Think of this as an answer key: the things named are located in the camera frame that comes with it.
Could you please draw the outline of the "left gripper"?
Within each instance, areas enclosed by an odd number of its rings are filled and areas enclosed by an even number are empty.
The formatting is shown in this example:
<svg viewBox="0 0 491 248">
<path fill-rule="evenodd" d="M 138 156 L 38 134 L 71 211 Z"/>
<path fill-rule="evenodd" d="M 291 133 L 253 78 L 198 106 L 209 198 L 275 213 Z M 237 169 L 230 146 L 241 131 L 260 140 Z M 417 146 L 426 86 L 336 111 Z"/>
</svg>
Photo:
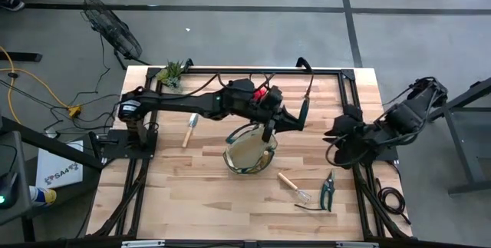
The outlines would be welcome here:
<svg viewBox="0 0 491 248">
<path fill-rule="evenodd" d="M 265 97 L 262 99 L 262 108 L 264 110 L 262 140 L 268 143 L 274 132 L 280 132 L 283 128 L 283 117 L 288 120 L 284 126 L 284 131 L 303 131 L 305 127 L 305 106 L 300 109 L 298 116 L 284 109 L 282 105 L 282 91 L 275 85 L 270 87 Z"/>
</svg>

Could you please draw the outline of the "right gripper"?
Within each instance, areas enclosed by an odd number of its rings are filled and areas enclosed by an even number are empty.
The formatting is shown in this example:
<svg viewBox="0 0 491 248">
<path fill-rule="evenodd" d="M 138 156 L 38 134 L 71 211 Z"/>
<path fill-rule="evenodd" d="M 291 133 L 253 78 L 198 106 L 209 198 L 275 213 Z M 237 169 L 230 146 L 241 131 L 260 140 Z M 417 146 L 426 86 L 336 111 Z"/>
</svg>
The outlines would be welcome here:
<svg viewBox="0 0 491 248">
<path fill-rule="evenodd" d="M 382 126 L 380 121 L 366 124 L 363 121 L 363 111 L 353 105 L 343 107 L 343 114 L 334 119 L 333 127 L 324 133 L 324 141 L 347 137 L 347 146 L 338 148 L 334 154 L 334 165 L 350 168 L 359 161 L 359 156 L 379 156 L 383 148 Z"/>
</svg>

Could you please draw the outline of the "red gardening glove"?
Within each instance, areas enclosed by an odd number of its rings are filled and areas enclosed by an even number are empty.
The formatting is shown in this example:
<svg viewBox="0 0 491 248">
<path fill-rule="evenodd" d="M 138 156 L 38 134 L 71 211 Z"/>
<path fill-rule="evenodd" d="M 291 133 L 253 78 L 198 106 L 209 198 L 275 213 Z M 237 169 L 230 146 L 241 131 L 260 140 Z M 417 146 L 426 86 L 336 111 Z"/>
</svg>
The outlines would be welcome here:
<svg viewBox="0 0 491 248">
<path fill-rule="evenodd" d="M 268 89 L 266 87 L 258 88 L 253 92 L 252 99 L 254 102 L 259 103 L 268 93 Z"/>
</svg>

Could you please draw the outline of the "green-handled pruning shears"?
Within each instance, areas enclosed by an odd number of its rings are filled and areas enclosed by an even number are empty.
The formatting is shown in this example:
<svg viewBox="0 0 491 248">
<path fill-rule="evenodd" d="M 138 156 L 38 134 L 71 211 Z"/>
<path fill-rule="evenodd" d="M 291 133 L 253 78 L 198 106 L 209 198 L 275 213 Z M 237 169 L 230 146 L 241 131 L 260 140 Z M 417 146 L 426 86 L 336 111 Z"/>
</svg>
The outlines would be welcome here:
<svg viewBox="0 0 491 248">
<path fill-rule="evenodd" d="M 331 170 L 321 188 L 320 206 L 323 210 L 332 211 L 334 192 L 334 170 Z"/>
</svg>

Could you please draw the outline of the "beige green-trimmed gardening bag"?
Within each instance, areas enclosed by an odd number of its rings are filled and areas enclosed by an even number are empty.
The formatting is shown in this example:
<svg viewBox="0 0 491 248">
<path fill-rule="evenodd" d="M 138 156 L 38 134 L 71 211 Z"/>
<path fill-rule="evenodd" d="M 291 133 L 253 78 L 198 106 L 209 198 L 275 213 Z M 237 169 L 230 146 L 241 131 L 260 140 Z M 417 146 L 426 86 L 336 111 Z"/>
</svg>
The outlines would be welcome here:
<svg viewBox="0 0 491 248">
<path fill-rule="evenodd" d="M 260 124 L 245 124 L 226 138 L 227 147 L 222 156 L 234 174 L 257 174 L 270 165 L 278 142 L 272 135 L 270 141 L 265 143 L 262 140 L 263 131 L 264 127 Z M 262 164 L 265 150 L 269 151 L 269 162 Z"/>
</svg>

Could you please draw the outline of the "wooden-handled wire hand rake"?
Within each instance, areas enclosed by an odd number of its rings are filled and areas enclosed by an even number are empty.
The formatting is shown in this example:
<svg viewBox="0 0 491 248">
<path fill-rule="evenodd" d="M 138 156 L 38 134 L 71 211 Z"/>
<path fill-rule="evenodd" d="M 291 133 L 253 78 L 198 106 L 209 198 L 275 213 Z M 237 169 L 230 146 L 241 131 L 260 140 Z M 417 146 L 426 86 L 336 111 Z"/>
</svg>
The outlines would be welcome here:
<svg viewBox="0 0 491 248">
<path fill-rule="evenodd" d="M 296 192 L 298 198 L 302 203 L 308 203 L 311 199 L 311 195 L 299 189 L 291 180 L 289 180 L 284 174 L 278 173 L 278 179 L 282 181 L 284 184 L 289 186 L 292 190 Z"/>
</svg>

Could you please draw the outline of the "wooden-handled metal trowel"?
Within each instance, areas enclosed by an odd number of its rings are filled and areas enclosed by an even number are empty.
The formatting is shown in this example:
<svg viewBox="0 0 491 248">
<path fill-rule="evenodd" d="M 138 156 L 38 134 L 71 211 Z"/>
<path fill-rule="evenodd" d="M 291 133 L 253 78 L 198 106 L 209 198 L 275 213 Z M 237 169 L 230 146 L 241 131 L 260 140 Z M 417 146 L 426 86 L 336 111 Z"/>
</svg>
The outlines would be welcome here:
<svg viewBox="0 0 491 248">
<path fill-rule="evenodd" d="M 198 121 L 199 117 L 198 117 L 198 114 L 192 114 L 189 118 L 189 125 L 188 125 L 188 130 L 186 132 L 186 135 L 183 139 L 183 143 L 182 143 L 182 148 L 186 148 L 188 143 L 189 143 L 189 139 L 191 138 L 191 135 L 193 133 L 193 130 L 197 124 L 197 121 Z"/>
</svg>

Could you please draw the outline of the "black metal stand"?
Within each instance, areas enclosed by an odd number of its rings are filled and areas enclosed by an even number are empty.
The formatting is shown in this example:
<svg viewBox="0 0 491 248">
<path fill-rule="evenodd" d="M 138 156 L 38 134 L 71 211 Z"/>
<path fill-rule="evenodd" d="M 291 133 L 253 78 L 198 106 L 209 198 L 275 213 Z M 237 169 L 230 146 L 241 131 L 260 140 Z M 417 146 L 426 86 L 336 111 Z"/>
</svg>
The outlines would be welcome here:
<svg viewBox="0 0 491 248">
<path fill-rule="evenodd" d="M 491 179 L 480 161 L 491 160 L 491 77 L 478 81 L 430 114 L 429 121 L 444 118 L 467 183 L 448 190 L 449 195 L 491 190 Z"/>
</svg>

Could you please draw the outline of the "potted green succulent plant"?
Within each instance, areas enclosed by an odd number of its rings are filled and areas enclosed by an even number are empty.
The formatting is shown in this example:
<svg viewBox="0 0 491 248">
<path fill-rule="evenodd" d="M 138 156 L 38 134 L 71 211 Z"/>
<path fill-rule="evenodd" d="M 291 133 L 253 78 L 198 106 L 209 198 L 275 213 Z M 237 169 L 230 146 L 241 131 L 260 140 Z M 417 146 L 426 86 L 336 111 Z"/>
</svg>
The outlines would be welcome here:
<svg viewBox="0 0 491 248">
<path fill-rule="evenodd" d="M 166 67 L 157 73 L 156 78 L 162 85 L 176 91 L 180 89 L 183 71 L 183 61 L 168 61 Z"/>
</svg>

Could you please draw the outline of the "black floor fan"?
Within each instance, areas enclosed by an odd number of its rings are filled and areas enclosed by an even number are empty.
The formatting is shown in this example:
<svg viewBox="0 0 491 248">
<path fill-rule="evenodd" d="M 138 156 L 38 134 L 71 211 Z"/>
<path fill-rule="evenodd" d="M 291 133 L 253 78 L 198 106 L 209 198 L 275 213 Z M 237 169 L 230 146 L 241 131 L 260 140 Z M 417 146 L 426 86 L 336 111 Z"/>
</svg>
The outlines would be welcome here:
<svg viewBox="0 0 491 248">
<path fill-rule="evenodd" d="M 150 65 L 140 59 L 143 49 L 129 26 L 101 0 L 84 0 L 83 13 L 91 28 L 112 46 L 114 56 L 122 69 L 127 70 L 122 58 Z"/>
</svg>

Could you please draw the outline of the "black side table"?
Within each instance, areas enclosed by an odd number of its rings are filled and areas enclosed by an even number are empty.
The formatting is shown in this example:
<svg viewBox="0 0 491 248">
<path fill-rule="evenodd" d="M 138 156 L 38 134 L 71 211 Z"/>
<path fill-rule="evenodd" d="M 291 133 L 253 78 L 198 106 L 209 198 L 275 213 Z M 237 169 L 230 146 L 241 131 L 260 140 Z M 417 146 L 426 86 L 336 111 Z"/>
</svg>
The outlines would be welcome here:
<svg viewBox="0 0 491 248">
<path fill-rule="evenodd" d="M 87 178 L 79 184 L 62 187 L 61 196 L 54 203 L 56 206 L 60 206 L 97 188 L 103 164 L 92 154 L 87 154 L 73 147 L 69 147 L 66 143 L 49 138 L 6 117 L 3 117 L 0 121 L 0 141 L 12 141 L 17 149 L 18 153 L 14 163 L 14 171 L 18 173 L 17 192 L 19 195 L 13 207 L 7 210 L 0 210 L 0 225 L 17 218 L 21 219 L 24 241 L 26 242 L 35 241 L 33 218 L 48 209 L 46 207 L 34 208 L 32 206 L 23 154 L 24 144 L 30 144 L 84 166 L 84 175 Z"/>
</svg>

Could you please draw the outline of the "white printed box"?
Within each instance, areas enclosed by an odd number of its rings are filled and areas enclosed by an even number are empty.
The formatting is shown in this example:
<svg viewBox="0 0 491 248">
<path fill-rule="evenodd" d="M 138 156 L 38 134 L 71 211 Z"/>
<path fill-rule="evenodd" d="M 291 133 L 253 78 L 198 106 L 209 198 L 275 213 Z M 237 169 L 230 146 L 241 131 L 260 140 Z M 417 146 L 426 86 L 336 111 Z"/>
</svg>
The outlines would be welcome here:
<svg viewBox="0 0 491 248">
<path fill-rule="evenodd" d="M 39 149 L 35 186 L 55 189 L 83 181 L 84 167 L 72 160 Z"/>
</svg>

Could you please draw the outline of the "blue and yellow can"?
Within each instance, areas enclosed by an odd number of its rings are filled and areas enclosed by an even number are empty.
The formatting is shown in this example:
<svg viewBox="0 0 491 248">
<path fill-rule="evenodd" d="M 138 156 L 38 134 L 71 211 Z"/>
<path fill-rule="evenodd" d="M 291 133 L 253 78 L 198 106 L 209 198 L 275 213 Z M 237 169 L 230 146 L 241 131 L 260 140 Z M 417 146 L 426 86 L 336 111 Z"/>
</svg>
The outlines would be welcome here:
<svg viewBox="0 0 491 248">
<path fill-rule="evenodd" d="M 57 193 L 52 189 L 30 186 L 29 191 L 33 207 L 49 207 L 57 199 Z"/>
</svg>

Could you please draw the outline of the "black floor bar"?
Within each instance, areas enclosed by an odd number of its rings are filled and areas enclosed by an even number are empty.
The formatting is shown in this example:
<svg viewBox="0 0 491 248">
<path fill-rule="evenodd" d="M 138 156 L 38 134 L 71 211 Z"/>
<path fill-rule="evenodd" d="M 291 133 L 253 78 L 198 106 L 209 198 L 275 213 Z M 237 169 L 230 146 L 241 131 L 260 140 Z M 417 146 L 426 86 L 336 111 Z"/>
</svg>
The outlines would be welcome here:
<svg viewBox="0 0 491 248">
<path fill-rule="evenodd" d="M 27 53 L 27 52 L 7 52 L 0 51 L 0 61 L 7 61 L 10 57 L 12 61 L 25 61 L 25 62 L 40 62 L 43 55 L 39 53 Z"/>
</svg>

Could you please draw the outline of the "black device with green light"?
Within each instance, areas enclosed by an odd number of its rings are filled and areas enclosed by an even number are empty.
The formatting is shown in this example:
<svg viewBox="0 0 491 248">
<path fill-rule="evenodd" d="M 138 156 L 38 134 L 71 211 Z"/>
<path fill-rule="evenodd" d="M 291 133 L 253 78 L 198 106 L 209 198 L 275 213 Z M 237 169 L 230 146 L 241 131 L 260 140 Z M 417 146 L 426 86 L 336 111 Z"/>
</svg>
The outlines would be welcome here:
<svg viewBox="0 0 491 248">
<path fill-rule="evenodd" d="M 8 209 L 18 199 L 18 173 L 9 171 L 0 176 L 0 209 Z"/>
</svg>

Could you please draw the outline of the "person's shoe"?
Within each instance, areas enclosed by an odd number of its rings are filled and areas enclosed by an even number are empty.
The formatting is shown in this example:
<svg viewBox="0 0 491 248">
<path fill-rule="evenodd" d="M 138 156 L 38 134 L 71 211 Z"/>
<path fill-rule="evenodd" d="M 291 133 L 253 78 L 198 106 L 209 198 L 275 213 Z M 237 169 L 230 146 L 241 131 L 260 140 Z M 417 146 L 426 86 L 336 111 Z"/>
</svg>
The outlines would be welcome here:
<svg viewBox="0 0 491 248">
<path fill-rule="evenodd" d="M 0 8 L 10 12 L 18 12 L 25 7 L 25 3 L 21 0 L 0 0 Z"/>
</svg>

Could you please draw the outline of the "silver metal bracket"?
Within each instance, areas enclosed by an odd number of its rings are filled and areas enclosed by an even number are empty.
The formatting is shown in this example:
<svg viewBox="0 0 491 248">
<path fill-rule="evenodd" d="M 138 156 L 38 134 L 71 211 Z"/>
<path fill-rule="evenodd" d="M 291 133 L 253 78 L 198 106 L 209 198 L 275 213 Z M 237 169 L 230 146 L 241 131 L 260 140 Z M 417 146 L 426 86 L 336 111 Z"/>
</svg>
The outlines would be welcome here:
<svg viewBox="0 0 491 248">
<path fill-rule="evenodd" d="M 131 240 L 123 241 L 120 248 L 163 248 L 164 240 Z"/>
<path fill-rule="evenodd" d="M 380 248 L 378 243 L 343 241 L 337 242 L 335 248 Z"/>
</svg>

